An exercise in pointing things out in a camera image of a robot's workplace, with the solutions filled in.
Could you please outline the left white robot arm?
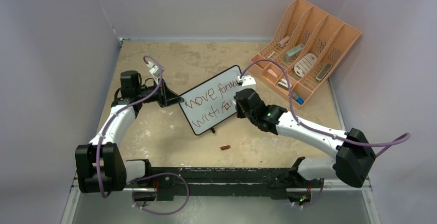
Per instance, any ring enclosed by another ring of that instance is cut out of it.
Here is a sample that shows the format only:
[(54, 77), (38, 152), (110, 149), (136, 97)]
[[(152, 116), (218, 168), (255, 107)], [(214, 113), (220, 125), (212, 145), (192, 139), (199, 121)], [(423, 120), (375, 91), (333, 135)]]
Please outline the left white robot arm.
[(114, 94), (110, 114), (97, 135), (86, 145), (75, 150), (79, 189), (83, 193), (102, 193), (124, 189), (134, 180), (140, 187), (153, 183), (154, 174), (148, 159), (124, 161), (119, 146), (130, 125), (137, 118), (142, 106), (156, 102), (165, 108), (182, 103), (184, 99), (170, 90), (162, 77), (162, 70), (150, 70), (154, 84), (142, 83), (137, 71), (125, 71), (120, 75), (121, 86)]

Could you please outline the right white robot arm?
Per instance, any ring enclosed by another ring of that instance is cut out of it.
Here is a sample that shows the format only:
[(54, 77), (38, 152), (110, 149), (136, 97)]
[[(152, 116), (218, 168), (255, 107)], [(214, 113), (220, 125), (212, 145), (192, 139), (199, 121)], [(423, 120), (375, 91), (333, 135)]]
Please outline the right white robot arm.
[(293, 185), (337, 178), (349, 186), (362, 187), (376, 155), (361, 130), (352, 128), (346, 132), (312, 122), (305, 128), (307, 120), (295, 119), (283, 107), (266, 105), (253, 89), (238, 91), (234, 99), (238, 118), (247, 118), (261, 131), (297, 139), (326, 154), (324, 158), (298, 158), (289, 173)]

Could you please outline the brown marker cap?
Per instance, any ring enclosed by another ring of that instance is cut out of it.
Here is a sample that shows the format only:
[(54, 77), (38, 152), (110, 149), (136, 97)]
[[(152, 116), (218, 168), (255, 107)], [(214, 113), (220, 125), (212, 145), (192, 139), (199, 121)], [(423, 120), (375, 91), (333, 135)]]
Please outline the brown marker cap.
[(222, 147), (220, 147), (221, 150), (227, 150), (227, 149), (229, 149), (229, 148), (230, 148), (230, 145), (226, 145), (226, 146), (222, 146)]

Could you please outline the black-framed whiteboard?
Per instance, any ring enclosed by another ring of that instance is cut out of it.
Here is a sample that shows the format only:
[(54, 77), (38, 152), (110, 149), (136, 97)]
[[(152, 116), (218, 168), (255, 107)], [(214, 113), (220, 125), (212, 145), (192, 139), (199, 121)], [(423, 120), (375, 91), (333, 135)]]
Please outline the black-framed whiteboard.
[(179, 105), (193, 133), (201, 135), (236, 114), (235, 93), (241, 69), (233, 65), (181, 94)]

